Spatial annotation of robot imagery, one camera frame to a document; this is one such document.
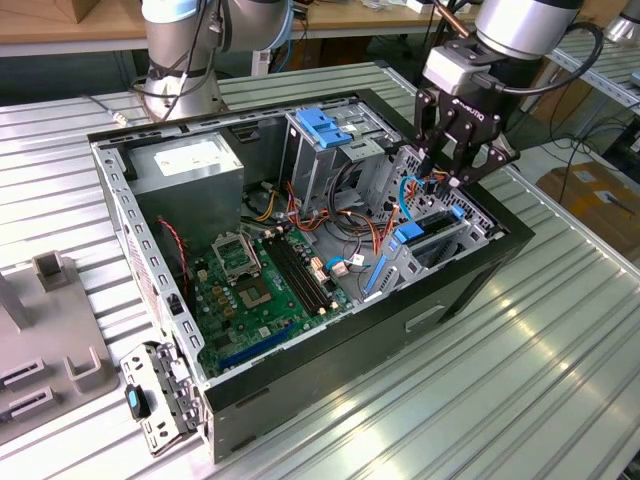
workbench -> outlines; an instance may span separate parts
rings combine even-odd
[[[461,14],[470,21],[474,14]],[[430,14],[392,5],[374,11],[359,0],[309,5],[306,38],[359,37],[425,33]],[[433,26],[440,23],[435,15]],[[304,25],[293,22],[291,38],[301,38]],[[138,0],[102,0],[79,23],[63,23],[0,11],[0,57],[146,49],[144,18]]]
[[[220,82],[231,108],[372,88],[374,64]],[[99,97],[146,123],[128,93]],[[0,268],[72,257],[114,363],[153,340],[85,135],[82,99],[0,108]],[[640,448],[640,272],[507,167],[483,182],[536,236],[458,316],[219,465],[195,436],[152,458],[121,388],[0,446],[3,478],[615,478]]]

aluminum table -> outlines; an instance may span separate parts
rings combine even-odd
[[[374,64],[221,82],[233,108],[373,88]],[[129,94],[100,97],[145,123]],[[113,361],[155,338],[71,99],[0,109],[0,268],[76,260]],[[456,318],[219,465],[199,437],[154,459],[122,388],[0,446],[2,478],[615,478],[640,448],[640,273],[515,170],[484,185],[536,232]]]

ram slot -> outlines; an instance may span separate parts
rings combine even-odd
[[[284,238],[270,239],[262,245],[310,316],[316,316],[320,308],[328,308],[327,295]]]

wooden table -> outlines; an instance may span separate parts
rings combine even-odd
[[[357,37],[425,32],[428,13],[392,6],[374,11],[359,0],[345,4],[316,2],[309,8],[308,38]],[[462,15],[471,20],[471,14]],[[439,23],[435,16],[433,24]],[[303,35],[294,22],[292,38]],[[83,53],[147,48],[138,0],[102,0],[79,24],[0,12],[0,57]]]

motherboard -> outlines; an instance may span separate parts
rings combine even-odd
[[[352,307],[345,292],[312,266],[302,234],[227,234],[189,265],[195,274],[200,362],[217,376]]]

